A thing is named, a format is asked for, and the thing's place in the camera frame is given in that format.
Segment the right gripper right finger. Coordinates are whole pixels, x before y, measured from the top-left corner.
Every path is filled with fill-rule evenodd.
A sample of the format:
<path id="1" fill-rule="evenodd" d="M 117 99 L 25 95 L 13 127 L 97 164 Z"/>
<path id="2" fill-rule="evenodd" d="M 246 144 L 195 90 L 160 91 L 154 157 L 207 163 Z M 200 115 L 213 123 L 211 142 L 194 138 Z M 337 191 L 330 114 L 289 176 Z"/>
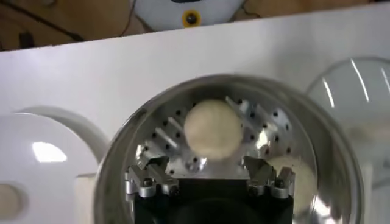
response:
<path id="1" fill-rule="evenodd" d="M 292 168 L 282 167 L 279 173 L 264 159 L 244 156 L 244 168 L 249 174 L 247 190 L 249 195 L 258 197 L 265 193 L 277 199 L 294 195 L 295 173 Z"/>

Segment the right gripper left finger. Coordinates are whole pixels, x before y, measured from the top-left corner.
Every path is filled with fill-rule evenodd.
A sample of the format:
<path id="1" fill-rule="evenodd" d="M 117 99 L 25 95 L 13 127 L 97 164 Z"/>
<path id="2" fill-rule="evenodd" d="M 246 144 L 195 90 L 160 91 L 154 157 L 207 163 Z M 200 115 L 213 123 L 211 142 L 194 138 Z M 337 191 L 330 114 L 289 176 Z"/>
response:
<path id="1" fill-rule="evenodd" d="M 139 165 L 131 165 L 125 171 L 125 193 L 150 198 L 158 192 L 173 196 L 179 193 L 179 181 L 166 173 L 167 156 L 144 159 Z"/>

